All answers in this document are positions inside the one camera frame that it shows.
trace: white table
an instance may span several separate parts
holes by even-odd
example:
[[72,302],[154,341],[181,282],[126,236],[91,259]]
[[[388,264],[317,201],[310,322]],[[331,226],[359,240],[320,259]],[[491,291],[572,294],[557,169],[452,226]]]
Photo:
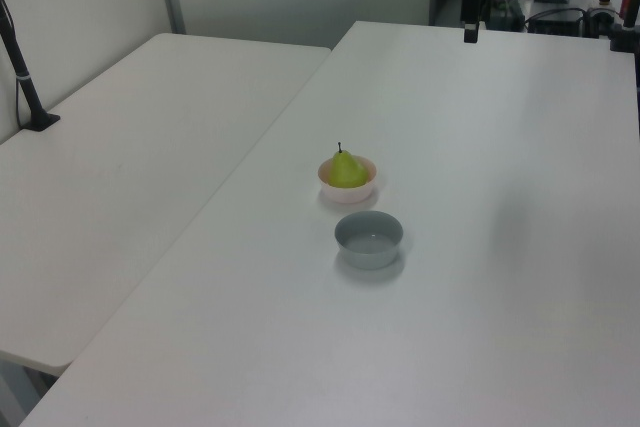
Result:
[[[318,195],[338,140],[361,205]],[[638,192],[631,56],[357,23],[24,427],[634,426]],[[368,208],[377,272],[333,238]]]
[[160,35],[0,146],[0,358],[60,374],[327,55]]

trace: cable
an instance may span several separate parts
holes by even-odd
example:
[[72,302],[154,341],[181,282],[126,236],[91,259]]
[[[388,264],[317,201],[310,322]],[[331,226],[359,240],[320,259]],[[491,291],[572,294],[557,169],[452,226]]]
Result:
[[16,79],[16,122],[18,123],[18,129],[22,130],[22,124],[20,123],[20,82],[18,81],[18,79]]
[[[11,17],[11,11],[7,6],[5,0],[0,0],[0,6],[4,10],[5,14],[9,18],[9,23],[11,24],[11,31],[13,32],[13,36],[16,35],[16,26],[13,23],[13,17]],[[18,129],[22,130],[22,123],[20,122],[20,81],[16,78],[16,123],[18,124]]]
[[532,20],[538,20],[538,19],[541,19],[542,17],[547,17],[547,16],[553,15],[553,14],[559,14],[560,12],[571,12],[571,11],[581,12],[583,17],[585,15],[587,15],[587,11],[584,10],[584,9],[581,9],[579,7],[566,7],[566,8],[562,8],[562,9],[550,9],[550,10],[545,10],[544,12],[539,12],[539,13],[537,13],[535,15],[532,15],[527,20],[525,20],[524,23],[525,23],[525,25],[527,25]]
[[0,0],[0,5],[2,5],[2,9],[7,14],[7,17],[9,17],[9,23],[11,24],[11,31],[13,32],[13,35],[16,35],[16,27],[13,23],[13,17],[11,17],[11,11],[9,10],[7,3],[4,0]]

